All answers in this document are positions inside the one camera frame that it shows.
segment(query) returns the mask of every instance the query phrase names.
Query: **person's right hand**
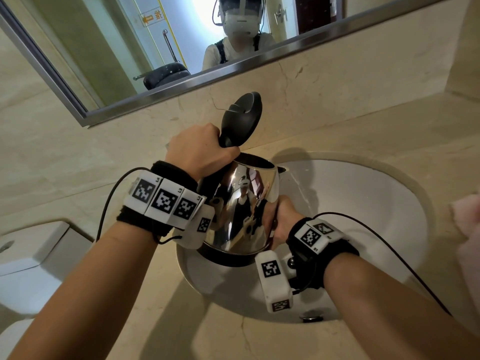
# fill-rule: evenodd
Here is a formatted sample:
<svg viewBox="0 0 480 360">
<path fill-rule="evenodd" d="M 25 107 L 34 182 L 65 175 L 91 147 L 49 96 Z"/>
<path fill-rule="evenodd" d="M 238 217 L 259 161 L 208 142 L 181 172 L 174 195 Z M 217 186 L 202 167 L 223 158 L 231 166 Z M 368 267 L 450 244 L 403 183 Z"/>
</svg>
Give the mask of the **person's right hand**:
<svg viewBox="0 0 480 360">
<path fill-rule="evenodd" d="M 297 212 L 292 200 L 288 196 L 279 196 L 278 211 L 276 214 L 277 226 L 273 235 L 271 250 L 275 250 L 279 245 L 284 244 L 289 238 L 293 226 L 305 217 L 303 214 Z"/>
<path fill-rule="evenodd" d="M 183 169 L 198 182 L 240 155 L 237 146 L 220 147 L 219 135 L 219 128 L 210 123 L 190 126 L 170 140 L 165 162 Z"/>
</svg>

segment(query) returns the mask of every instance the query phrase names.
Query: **sink rim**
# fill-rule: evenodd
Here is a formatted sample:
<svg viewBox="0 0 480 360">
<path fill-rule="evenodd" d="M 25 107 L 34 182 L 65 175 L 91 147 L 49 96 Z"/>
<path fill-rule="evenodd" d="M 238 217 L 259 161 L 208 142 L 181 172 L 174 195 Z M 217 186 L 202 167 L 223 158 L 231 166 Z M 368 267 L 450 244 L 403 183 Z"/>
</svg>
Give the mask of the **sink rim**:
<svg viewBox="0 0 480 360">
<path fill-rule="evenodd" d="M 404 185 L 407 189 L 411 191 L 411 193 L 414 194 L 414 196 L 417 198 L 418 202 L 420 203 L 423 212 L 425 213 L 425 217 L 427 219 L 427 242 L 430 244 L 433 239 L 433 235 L 435 233 L 435 211 L 434 211 L 434 206 L 432 201 L 430 200 L 426 190 L 413 178 L 411 178 L 409 175 L 406 173 L 402 172 L 400 169 L 395 168 L 394 166 L 381 162 L 379 160 L 375 160 L 373 158 L 368 158 L 364 157 L 361 155 L 355 155 L 355 154 L 349 154 L 349 153 L 342 153 L 342 152 L 333 152 L 333 151 L 312 151 L 312 152 L 307 152 L 307 151 L 297 151 L 297 152 L 287 152 L 283 153 L 282 151 L 279 152 L 277 155 L 275 155 L 273 158 L 269 159 L 271 162 L 273 162 L 276 166 L 281 166 L 282 163 L 288 163 L 288 162 L 295 162 L 295 161 L 303 161 L 303 160 L 329 160 L 329 161 L 337 161 L 337 162 L 343 162 L 343 163 L 350 163 L 350 164 L 356 164 L 365 168 L 377 170 L 381 173 L 384 173 L 394 180 L 397 180 L 400 184 Z M 183 253 L 187 249 L 184 249 L 180 245 L 177 245 L 176 247 L 176 256 L 177 256 L 177 265 L 180 269 L 180 272 L 183 275 L 183 278 L 187 281 L 187 283 L 192 287 L 197 293 L 201 294 L 202 296 L 208 298 L 209 296 L 205 295 L 204 293 L 201 293 L 198 288 L 194 285 L 192 282 L 191 278 L 189 278 L 188 272 L 186 271 L 186 264 L 184 262 L 184 256 Z M 235 313 L 239 316 L 242 317 L 248 317 L 248 316 L 243 316 L 241 314 L 238 314 L 228 308 L 224 308 L 220 306 L 219 304 L 216 304 L 215 302 L 212 301 L 212 304 L 221 307 L 229 312 Z M 254 321 L 260 321 L 260 322 L 265 322 L 269 323 L 267 320 L 261 320 L 257 319 L 255 317 L 248 317 L 250 320 Z M 323 323 L 327 323 L 330 321 L 326 322 L 317 322 L 315 325 L 321 325 Z M 305 325 L 304 323 L 284 323 L 285 325 Z"/>
</svg>

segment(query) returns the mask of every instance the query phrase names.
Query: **dark brown door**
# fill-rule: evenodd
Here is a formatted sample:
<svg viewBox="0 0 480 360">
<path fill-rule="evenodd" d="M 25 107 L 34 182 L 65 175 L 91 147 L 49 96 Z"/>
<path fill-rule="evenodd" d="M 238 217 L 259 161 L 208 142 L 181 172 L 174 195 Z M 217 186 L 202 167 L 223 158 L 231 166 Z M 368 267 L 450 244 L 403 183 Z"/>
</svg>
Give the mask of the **dark brown door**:
<svg viewBox="0 0 480 360">
<path fill-rule="evenodd" d="M 295 0 L 295 4 L 299 34 L 331 23 L 330 0 Z"/>
</svg>

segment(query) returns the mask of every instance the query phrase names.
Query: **black wristband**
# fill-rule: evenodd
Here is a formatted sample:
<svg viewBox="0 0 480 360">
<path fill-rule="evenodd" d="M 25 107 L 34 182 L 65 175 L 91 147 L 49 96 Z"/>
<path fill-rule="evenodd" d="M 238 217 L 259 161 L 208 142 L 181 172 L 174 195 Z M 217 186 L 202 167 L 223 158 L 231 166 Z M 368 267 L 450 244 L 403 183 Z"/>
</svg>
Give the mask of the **black wristband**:
<svg viewBox="0 0 480 360">
<path fill-rule="evenodd" d="M 169 181 L 175 182 L 190 191 L 195 192 L 197 190 L 197 182 L 195 179 L 193 179 L 183 169 L 180 169 L 170 163 L 158 161 L 153 164 L 150 170 L 152 173 L 166 178 Z M 172 229 L 172 226 L 155 221 L 126 206 L 122 207 L 120 214 L 117 216 L 117 221 L 122 221 L 146 231 L 150 231 L 154 234 L 154 237 L 167 236 Z"/>
<path fill-rule="evenodd" d="M 319 254 L 314 253 L 305 244 L 300 242 L 295 234 L 302 226 L 312 220 L 306 217 L 298 221 L 291 229 L 286 241 L 295 262 L 297 277 L 290 279 L 290 285 L 295 289 L 324 288 L 324 274 L 333 258 L 341 253 L 350 253 L 359 256 L 359 251 L 350 242 L 340 239 L 330 242 Z"/>
</svg>

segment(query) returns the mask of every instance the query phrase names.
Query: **toilet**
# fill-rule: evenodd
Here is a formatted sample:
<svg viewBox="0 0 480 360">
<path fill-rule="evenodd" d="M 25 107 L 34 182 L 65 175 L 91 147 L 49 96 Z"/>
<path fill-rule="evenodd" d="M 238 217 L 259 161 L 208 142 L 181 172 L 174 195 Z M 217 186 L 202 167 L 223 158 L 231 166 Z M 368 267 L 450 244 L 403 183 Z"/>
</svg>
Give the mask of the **toilet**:
<svg viewBox="0 0 480 360">
<path fill-rule="evenodd" d="M 63 221 L 1 236 L 0 303 L 21 315 L 38 314 L 91 246 Z M 8 357 L 32 321 L 15 322 L 0 334 L 0 360 Z"/>
</svg>

